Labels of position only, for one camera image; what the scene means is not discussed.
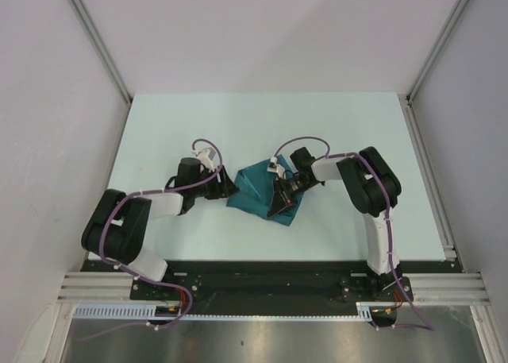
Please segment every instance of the reflective metal surface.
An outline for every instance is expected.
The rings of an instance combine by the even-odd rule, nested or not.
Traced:
[[[485,362],[469,307],[422,311],[437,332],[375,332],[357,322],[184,321],[78,342],[124,321],[75,319],[62,362]],[[415,320],[409,308],[399,314],[399,322]]]

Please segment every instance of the cable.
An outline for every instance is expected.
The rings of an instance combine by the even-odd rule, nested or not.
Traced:
[[[379,186],[379,189],[383,193],[384,199],[387,202],[387,210],[385,211],[385,222],[387,224],[387,232],[388,232],[388,264],[390,265],[391,274],[395,279],[395,283],[397,284],[398,288],[400,289],[400,292],[404,296],[404,299],[406,302],[410,305],[411,309],[414,311],[416,316],[425,324],[425,325],[417,325],[413,323],[403,323],[400,325],[393,325],[393,326],[387,326],[387,327],[378,327],[374,321],[371,322],[371,324],[378,330],[378,329],[403,329],[403,328],[419,328],[419,329],[425,329],[429,331],[435,331],[436,329],[432,324],[425,319],[423,314],[418,310],[418,308],[414,305],[411,298],[407,295],[406,291],[404,290],[404,287],[402,286],[400,282],[400,278],[397,276],[397,272],[395,271],[394,267],[394,260],[393,260],[393,252],[394,252],[394,237],[393,237],[393,230],[391,229],[391,221],[390,221],[390,196],[388,196],[388,192],[386,188],[383,186],[383,183],[381,182],[381,179],[377,176],[377,174],[374,171],[374,168],[371,167],[371,165],[363,158],[359,153],[343,153],[343,154],[335,154],[332,156],[329,156],[329,158],[332,157],[347,157],[347,156],[355,156],[357,157],[365,166],[365,168],[369,171],[369,173],[374,178],[375,182]]]
[[[321,143],[324,143],[325,146],[326,146],[326,153],[324,155],[324,157],[328,158],[328,154],[330,154],[330,144],[325,141],[323,138],[320,138],[320,137],[315,137],[315,136],[312,136],[312,135],[306,135],[304,137],[296,137],[296,138],[293,138],[293,139],[290,139],[289,141],[285,142],[285,143],[282,143],[279,148],[277,149],[277,151],[275,151],[275,154],[273,154],[273,156],[277,157],[279,154],[280,154],[280,151],[286,147],[287,145],[289,145],[290,143],[293,143],[293,142],[296,142],[296,141],[301,141],[303,139],[312,139],[314,141],[320,141]]]
[[[196,182],[196,183],[188,184],[186,186],[177,187],[177,188],[169,187],[169,188],[164,188],[164,189],[149,190],[149,191],[143,191],[143,192],[136,191],[136,192],[131,192],[130,194],[126,195],[116,205],[116,207],[111,211],[110,216],[108,217],[108,219],[106,220],[106,223],[104,224],[104,228],[102,228],[101,238],[100,238],[99,245],[98,245],[98,254],[99,254],[99,256],[101,257],[101,260],[104,263],[106,263],[108,265],[115,265],[117,263],[116,261],[111,261],[111,260],[109,260],[106,257],[106,255],[104,254],[104,245],[106,243],[106,235],[107,235],[108,230],[109,230],[109,228],[111,226],[111,222],[114,220],[114,218],[117,215],[118,211],[125,205],[125,203],[127,203],[127,201],[129,201],[130,199],[135,198],[137,196],[141,196],[141,195],[148,196],[148,195],[154,195],[154,194],[160,194],[160,193],[178,192],[178,191],[182,191],[182,190],[187,190],[187,189],[190,189],[190,188],[198,187],[198,186],[201,186],[203,184],[206,184],[206,183],[210,182],[212,179],[214,179],[219,174],[219,172],[222,170],[222,165],[223,165],[221,151],[218,149],[218,147],[213,142],[208,141],[207,139],[204,139],[204,138],[199,138],[199,139],[196,139],[194,142],[192,142],[192,149],[195,149],[196,144],[199,143],[199,142],[205,142],[205,143],[207,143],[208,145],[212,146],[215,149],[215,152],[217,153],[217,156],[219,158],[219,165],[217,166],[217,169],[215,170],[215,172],[212,175],[210,175],[208,178],[204,179],[204,180],[201,180],[201,181]],[[127,272],[127,273],[133,275],[133,276],[139,276],[136,272],[130,270],[129,268],[125,267],[124,265],[120,265],[120,269],[123,270],[124,272]],[[162,286],[162,287],[166,287],[166,288],[173,288],[173,289],[179,290],[180,292],[184,292],[185,294],[187,294],[187,297],[189,298],[189,303],[187,304],[187,307],[185,308],[185,310],[182,310],[181,313],[178,316],[176,316],[173,320],[171,320],[167,324],[159,326],[158,327],[159,329],[163,329],[163,328],[167,328],[167,327],[171,326],[173,323],[179,321],[182,317],[184,317],[189,312],[189,310],[191,309],[192,302],[193,302],[193,300],[192,300],[192,294],[184,286],[180,286],[180,285],[176,285],[176,284],[169,284],[167,282],[154,281],[154,280],[150,280],[149,278],[143,277],[143,276],[139,276],[139,280],[142,280],[142,281],[144,281],[144,282],[146,282],[148,284],[152,284],[152,285],[156,285],[156,286]],[[108,333],[110,333],[112,331],[122,329],[124,327],[135,326],[135,325],[139,326],[139,325],[145,325],[145,324],[146,323],[144,323],[144,322],[130,322],[130,323],[126,323],[126,324],[123,324],[123,325],[120,325],[120,326],[113,327],[113,328],[108,329],[108,330],[101,331],[101,332],[99,332],[97,334],[89,335],[88,337],[85,337],[85,338],[79,338],[77,340],[81,341],[81,342],[84,342],[84,341],[90,340],[92,338],[96,338],[96,337],[102,336],[104,334],[108,334]]]

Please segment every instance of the teal cloth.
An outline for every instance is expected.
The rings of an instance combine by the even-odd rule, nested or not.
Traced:
[[[238,208],[249,214],[255,214],[261,218],[289,226],[300,207],[303,194],[297,196],[298,203],[294,207],[285,210],[282,214],[276,214],[268,218],[267,213],[273,196],[272,180],[276,177],[274,172],[267,171],[269,163],[270,160],[266,159],[238,171],[235,184],[240,192],[229,197],[226,206]],[[279,156],[279,164],[286,170],[291,170],[283,156]]]

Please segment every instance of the wall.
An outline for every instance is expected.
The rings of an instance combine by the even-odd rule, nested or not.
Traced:
[[[456,243],[508,335],[508,5],[473,0],[415,107]]]
[[[406,93],[456,0],[84,0],[131,93]]]
[[[83,258],[126,107],[67,0],[0,0],[0,361]]]

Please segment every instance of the purple cable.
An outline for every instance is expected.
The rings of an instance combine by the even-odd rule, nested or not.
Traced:
[[[222,154],[221,154],[221,151],[218,149],[218,147],[213,142],[208,141],[207,139],[204,139],[204,138],[199,138],[199,139],[196,139],[194,142],[192,142],[192,149],[194,149],[196,144],[199,143],[199,142],[205,142],[205,143],[207,143],[208,145],[212,146],[215,149],[215,151],[217,153],[217,156],[219,158],[219,165],[217,166],[215,172],[212,175],[210,175],[208,178],[204,179],[204,180],[201,180],[201,181],[199,181],[197,183],[188,184],[186,186],[176,187],[176,188],[168,188],[168,189],[149,190],[149,191],[142,191],[142,192],[141,191],[136,191],[136,192],[132,192],[132,193],[126,195],[116,205],[116,207],[111,211],[111,214],[108,217],[108,219],[106,220],[106,224],[104,224],[104,228],[102,229],[101,238],[100,238],[100,241],[99,241],[99,244],[98,244],[98,254],[101,257],[101,260],[103,262],[107,263],[108,265],[114,265],[115,264],[114,262],[108,260],[106,255],[104,254],[104,245],[106,243],[106,235],[108,233],[108,229],[110,228],[111,222],[114,220],[114,217],[117,215],[118,211],[124,206],[124,204],[129,199],[135,198],[135,197],[141,196],[141,195],[145,196],[145,195],[154,195],[154,194],[160,194],[160,193],[164,193],[165,194],[165,193],[170,193],[170,192],[178,192],[178,191],[182,191],[182,190],[187,190],[189,188],[194,188],[194,187],[206,184],[206,183],[210,182],[213,178],[215,178],[218,175],[218,173],[222,169]],[[132,274],[133,276],[138,276],[137,273],[133,272],[132,270],[130,270],[129,268],[126,268],[123,265],[121,265],[120,268],[124,272]],[[167,323],[165,325],[159,325],[160,329],[165,329],[165,328],[173,325],[173,323],[175,323],[176,321],[179,321],[191,309],[192,302],[193,302],[192,301],[192,294],[184,286],[180,286],[180,285],[176,285],[176,284],[169,284],[167,282],[154,281],[154,280],[150,280],[149,278],[146,278],[146,277],[143,277],[143,276],[139,276],[139,279],[143,280],[144,282],[146,282],[148,284],[157,285],[157,286],[163,286],[163,287],[166,287],[166,288],[174,288],[174,289],[178,289],[178,290],[184,291],[185,294],[187,295],[188,299],[189,299],[189,303],[187,304],[185,310],[182,311],[177,317],[175,317],[169,323]],[[145,322],[124,323],[122,325],[119,325],[119,326],[116,326],[116,327],[112,327],[112,328],[110,328],[108,330],[104,330],[104,331],[98,332],[97,334],[92,334],[92,335],[89,335],[89,336],[87,336],[85,338],[78,338],[76,340],[80,341],[80,342],[84,342],[84,341],[87,341],[87,340],[90,340],[90,339],[93,339],[93,338],[100,337],[102,335],[108,334],[110,332],[123,329],[124,327],[140,326],[140,325],[146,325],[146,323]]]
[[[381,182],[381,179],[375,173],[374,168],[372,168],[371,165],[365,160],[365,158],[363,158],[359,153],[334,154],[334,155],[328,156],[328,158],[338,158],[338,157],[348,157],[348,156],[356,156],[364,164],[364,166],[371,173],[371,175],[374,178],[375,182],[379,186],[379,189],[383,193],[384,199],[387,202],[387,210],[385,212],[385,222],[387,224],[387,231],[388,231],[388,264],[390,264],[391,274],[393,275],[393,277],[395,279],[395,283],[400,288],[400,292],[404,296],[404,299],[411,306],[411,309],[413,309],[413,311],[416,314],[416,316],[425,325],[417,325],[417,324],[413,324],[413,323],[403,323],[403,324],[395,325],[395,326],[379,327],[379,326],[377,326],[375,324],[374,321],[371,321],[370,324],[373,325],[373,327],[375,327],[377,330],[378,329],[408,329],[408,328],[418,328],[418,329],[425,329],[425,330],[429,330],[429,331],[435,331],[436,329],[434,328],[434,326],[432,326],[432,324],[425,319],[423,314],[420,312],[420,310],[418,310],[418,308],[414,305],[414,303],[411,300],[411,298],[407,295],[406,291],[404,290],[404,287],[402,286],[402,284],[400,282],[400,278],[398,278],[397,272],[395,271],[394,260],[393,260],[394,237],[393,237],[393,232],[392,232],[392,229],[391,229],[391,222],[390,222],[390,208],[391,208],[390,196],[388,196],[388,192],[387,192],[386,188],[383,186],[383,183]]]
[[[314,141],[320,141],[321,143],[324,143],[325,146],[326,146],[326,153],[324,155],[324,157],[328,158],[328,154],[330,154],[330,144],[325,141],[323,138],[320,138],[320,137],[315,137],[313,135],[306,135],[304,137],[296,137],[296,138],[293,138],[293,139],[290,139],[289,141],[285,142],[285,143],[282,143],[280,145],[280,147],[277,149],[277,151],[275,151],[275,154],[273,154],[273,156],[278,156],[280,154],[280,151],[286,147],[287,145],[289,145],[290,143],[293,143],[293,142],[296,142],[296,141],[301,141],[303,139],[312,139]]]

